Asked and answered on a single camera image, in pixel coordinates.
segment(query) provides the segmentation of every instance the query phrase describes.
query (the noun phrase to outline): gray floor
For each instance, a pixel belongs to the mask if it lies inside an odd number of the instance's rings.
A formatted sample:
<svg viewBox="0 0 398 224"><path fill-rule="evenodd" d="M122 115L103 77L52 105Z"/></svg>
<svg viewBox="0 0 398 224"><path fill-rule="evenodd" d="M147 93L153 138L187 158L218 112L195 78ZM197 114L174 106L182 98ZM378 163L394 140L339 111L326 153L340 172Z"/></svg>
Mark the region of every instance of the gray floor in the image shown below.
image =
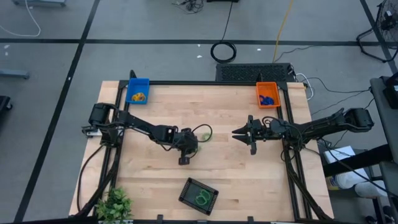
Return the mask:
<svg viewBox="0 0 398 224"><path fill-rule="evenodd" d="M88 38L219 39L222 36L229 3L205 4L201 13L186 15L170 2L102 0ZM379 1L367 2L376 15ZM68 0L66 8L34 6L32 13L42 27L40 38L79 39L92 3L93 0ZM275 40L288 4L288 0L244 0L235 4L226 39ZM36 32L26 9L14 6L11 1L0 2L0 25L23 34ZM359 0L301 0L295 2L281 39L355 40L368 28ZM0 38L15 37L0 30ZM376 37L372 34L366 40L376 41ZM76 44L0 44L0 68L26 69L32 74L30 80L0 78L0 95L9 95L14 102L14 109L0 132L0 177L7 180L0 188L0 223L14 219L76 47ZM86 125L103 80L126 79L130 69L137 76L152 80L214 80L216 62L210 57L210 47L86 44L24 220L68 215L86 144L80 127ZM282 45L279 52L296 47ZM272 61L272 45L237 45L237 48L234 63ZM380 47L367 47L367 50L383 56ZM220 47L216 54L227 57L230 52ZM290 62L296 72L319 77L328 87L342 91L367 89L370 78L392 74L388 64L366 57L358 47L313 47L284 55L279 62ZM311 80L311 84L315 89L315 96L309 101L312 112L349 96L327 92L317 80ZM371 98L370 93L360 94L313 118L327 116L341 107L365 107ZM347 133L339 146L369 149L386 142L375 105L369 110L376 123L373 130ZM340 136L338 133L327 139L336 142ZM331 201L339 220L362 223L364 215L374 213L367 199L332 194Z"/></svg>

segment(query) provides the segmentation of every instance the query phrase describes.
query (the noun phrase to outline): blue tray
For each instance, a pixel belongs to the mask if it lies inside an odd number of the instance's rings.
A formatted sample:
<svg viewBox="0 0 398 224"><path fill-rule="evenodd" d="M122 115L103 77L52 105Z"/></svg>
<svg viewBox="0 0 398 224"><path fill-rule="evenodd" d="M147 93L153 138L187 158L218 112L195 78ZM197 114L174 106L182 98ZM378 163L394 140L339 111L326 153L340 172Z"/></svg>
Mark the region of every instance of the blue tray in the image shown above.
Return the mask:
<svg viewBox="0 0 398 224"><path fill-rule="evenodd" d="M132 101L131 98L137 93L145 95L144 101ZM131 104L147 104L149 94L149 79L148 78L131 78L127 88L126 102Z"/></svg>

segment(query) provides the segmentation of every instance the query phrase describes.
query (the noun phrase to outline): wooden tabletop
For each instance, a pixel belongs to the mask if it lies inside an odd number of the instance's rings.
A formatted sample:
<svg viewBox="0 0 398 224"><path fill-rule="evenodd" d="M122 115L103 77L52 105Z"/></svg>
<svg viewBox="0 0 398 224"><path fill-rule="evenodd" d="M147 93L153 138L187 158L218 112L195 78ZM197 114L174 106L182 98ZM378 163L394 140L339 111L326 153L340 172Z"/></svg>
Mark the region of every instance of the wooden tabletop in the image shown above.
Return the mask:
<svg viewBox="0 0 398 224"><path fill-rule="evenodd" d="M304 87L288 83L290 102L296 123L311 120ZM98 102L114 103L118 82L103 82ZM280 92L284 118L285 102ZM232 130L244 126L248 115L254 119L277 117L276 109L260 110L254 86L151 85L146 105L130 105L129 112L152 124L195 128L209 124L213 128L210 142L200 143L200 151L187 166L179 166L180 152L164 151L143 134L125 133L116 186L122 187L132 204L135 219L165 220L236 220L293 221L292 203L284 162L280 159L281 141L257 142L257 154L232 138ZM200 138L206 127L195 131ZM98 148L100 137L88 140L82 164ZM318 150L315 141L307 147ZM105 150L87 165L81 187L83 206L98 186ZM333 216L323 169L318 155L302 151L307 189L319 206ZM188 177L220 192L208 217L178 201ZM302 197L297 189L301 217L305 217ZM75 214L76 192L70 208Z"/></svg>

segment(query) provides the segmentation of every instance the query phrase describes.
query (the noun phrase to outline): orange tray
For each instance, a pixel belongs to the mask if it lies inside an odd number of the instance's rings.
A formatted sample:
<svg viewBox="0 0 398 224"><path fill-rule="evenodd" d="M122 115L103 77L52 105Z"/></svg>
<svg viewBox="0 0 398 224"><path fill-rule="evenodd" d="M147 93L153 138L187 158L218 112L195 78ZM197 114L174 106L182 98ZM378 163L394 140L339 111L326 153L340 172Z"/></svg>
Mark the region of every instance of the orange tray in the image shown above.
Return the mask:
<svg viewBox="0 0 398 224"><path fill-rule="evenodd" d="M257 102L260 109L276 108L280 106L279 91L276 82L257 82L256 83ZM274 100L273 105L261 105L260 95L271 97Z"/></svg>

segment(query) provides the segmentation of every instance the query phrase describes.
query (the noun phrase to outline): green plant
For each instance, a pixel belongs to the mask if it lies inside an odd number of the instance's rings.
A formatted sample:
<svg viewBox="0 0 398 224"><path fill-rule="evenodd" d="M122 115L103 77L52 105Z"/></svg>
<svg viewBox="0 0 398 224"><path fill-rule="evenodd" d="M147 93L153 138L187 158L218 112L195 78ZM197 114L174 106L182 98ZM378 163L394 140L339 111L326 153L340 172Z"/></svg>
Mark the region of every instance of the green plant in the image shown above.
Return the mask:
<svg viewBox="0 0 398 224"><path fill-rule="evenodd" d="M106 194L108 198L105 201L98 200L98 204L95 205L98 219L104 218L105 223L116 223L116 221L122 223L132 216L130 214L132 200L126 197L123 189L110 189Z"/></svg>

